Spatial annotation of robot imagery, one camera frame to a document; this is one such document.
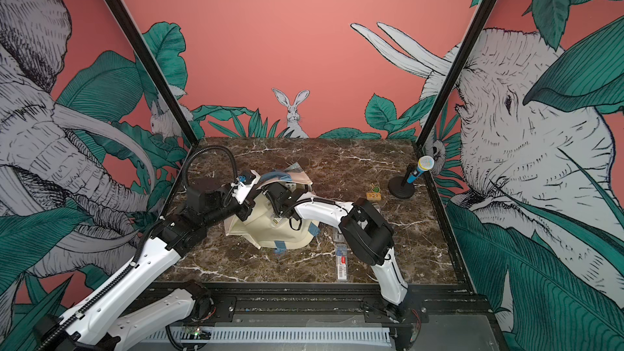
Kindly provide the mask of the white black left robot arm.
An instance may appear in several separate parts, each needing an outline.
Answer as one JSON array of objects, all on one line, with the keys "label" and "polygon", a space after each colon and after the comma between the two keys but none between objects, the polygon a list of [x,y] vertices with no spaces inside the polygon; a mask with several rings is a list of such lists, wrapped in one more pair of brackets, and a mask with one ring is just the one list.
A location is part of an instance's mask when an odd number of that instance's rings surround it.
[{"label": "white black left robot arm", "polygon": [[39,350],[127,350],[182,319],[203,321],[216,311],[211,292],[189,281],[133,313],[125,310],[157,279],[198,245],[209,227],[240,210],[249,185],[187,189],[181,211],[145,233],[134,256],[112,278],[67,313],[41,318],[33,332]]}]

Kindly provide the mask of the cream canvas tote bag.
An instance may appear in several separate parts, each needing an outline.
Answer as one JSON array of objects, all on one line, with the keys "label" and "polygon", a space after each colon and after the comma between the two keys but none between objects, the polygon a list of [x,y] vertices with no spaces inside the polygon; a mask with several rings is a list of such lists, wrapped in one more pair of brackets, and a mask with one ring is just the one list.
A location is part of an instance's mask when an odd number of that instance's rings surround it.
[{"label": "cream canvas tote bag", "polygon": [[307,192],[312,186],[312,180],[297,162],[284,170],[261,175],[257,183],[259,193],[251,192],[248,196],[255,202],[253,210],[245,220],[235,215],[226,219],[224,232],[227,236],[243,237],[258,249],[271,248],[283,252],[302,249],[319,234],[319,222],[316,220],[276,218],[265,196],[266,187],[275,182],[286,185],[290,190],[303,189],[306,185]]}]

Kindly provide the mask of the clear plastic compass case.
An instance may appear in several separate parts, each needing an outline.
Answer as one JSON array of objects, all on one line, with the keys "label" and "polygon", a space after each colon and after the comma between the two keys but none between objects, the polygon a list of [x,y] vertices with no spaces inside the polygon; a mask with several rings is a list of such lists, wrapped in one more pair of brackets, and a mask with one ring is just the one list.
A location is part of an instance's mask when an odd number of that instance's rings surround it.
[{"label": "clear plastic compass case", "polygon": [[345,243],[345,238],[338,229],[333,230],[333,240],[336,243]]}]

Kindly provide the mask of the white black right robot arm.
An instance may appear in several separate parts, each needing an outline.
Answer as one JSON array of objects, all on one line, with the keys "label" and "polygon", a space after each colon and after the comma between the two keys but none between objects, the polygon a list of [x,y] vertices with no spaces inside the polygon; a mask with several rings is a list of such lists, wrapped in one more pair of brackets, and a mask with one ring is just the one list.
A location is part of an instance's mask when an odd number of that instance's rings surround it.
[{"label": "white black right robot arm", "polygon": [[383,299],[395,306],[403,303],[408,286],[396,261],[394,230],[370,201],[338,202],[280,183],[269,184],[263,193],[277,218],[307,219],[338,229],[352,253],[371,266]]}]

